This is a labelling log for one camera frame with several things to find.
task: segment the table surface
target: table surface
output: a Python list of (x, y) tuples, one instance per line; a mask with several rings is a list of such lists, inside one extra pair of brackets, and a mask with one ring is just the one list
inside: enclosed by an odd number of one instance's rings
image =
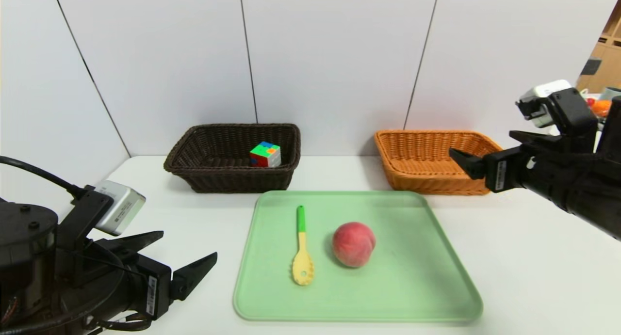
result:
[[(529, 191), (426, 196), (483, 298), (471, 324), (250, 322), (233, 289), (258, 194), (197, 194), (163, 169), (127, 160), (109, 177), (147, 198), (124, 236), (164, 230), (143, 253), (180, 268), (217, 251), (212, 271), (147, 334), (614, 334), (621, 315), (621, 242)], [(302, 157), (290, 190), (390, 190), (374, 157)], [(91, 233), (92, 238), (105, 234)]]

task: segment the yellow spatula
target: yellow spatula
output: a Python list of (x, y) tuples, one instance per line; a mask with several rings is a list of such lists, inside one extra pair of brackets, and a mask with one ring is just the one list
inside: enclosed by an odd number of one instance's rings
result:
[(297, 207), (297, 254), (293, 258), (293, 280), (300, 286), (308, 286), (315, 277), (315, 266), (312, 264), (311, 256), (306, 251), (306, 218), (304, 218), (304, 207)]

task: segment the dark brown wicker basket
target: dark brown wicker basket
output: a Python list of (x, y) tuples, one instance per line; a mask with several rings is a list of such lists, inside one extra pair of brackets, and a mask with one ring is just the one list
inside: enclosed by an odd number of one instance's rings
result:
[[(279, 167), (250, 166), (250, 150), (262, 141), (281, 147)], [(173, 147), (164, 169), (198, 193), (286, 190), (300, 161), (300, 143), (300, 130), (293, 124), (199, 125)]]

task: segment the orange wicker basket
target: orange wicker basket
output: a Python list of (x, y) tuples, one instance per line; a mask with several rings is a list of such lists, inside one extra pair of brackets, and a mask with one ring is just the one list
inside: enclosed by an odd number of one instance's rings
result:
[(470, 179), (448, 156), (448, 149), (476, 156), (502, 150), (472, 131), (382, 130), (375, 133), (375, 143), (391, 187), (423, 194), (489, 193), (484, 180)]

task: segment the rubik's cube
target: rubik's cube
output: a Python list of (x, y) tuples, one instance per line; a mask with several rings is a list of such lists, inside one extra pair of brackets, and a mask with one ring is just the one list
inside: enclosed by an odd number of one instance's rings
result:
[(278, 167), (281, 164), (280, 146), (260, 143), (250, 151), (250, 163), (253, 167)]

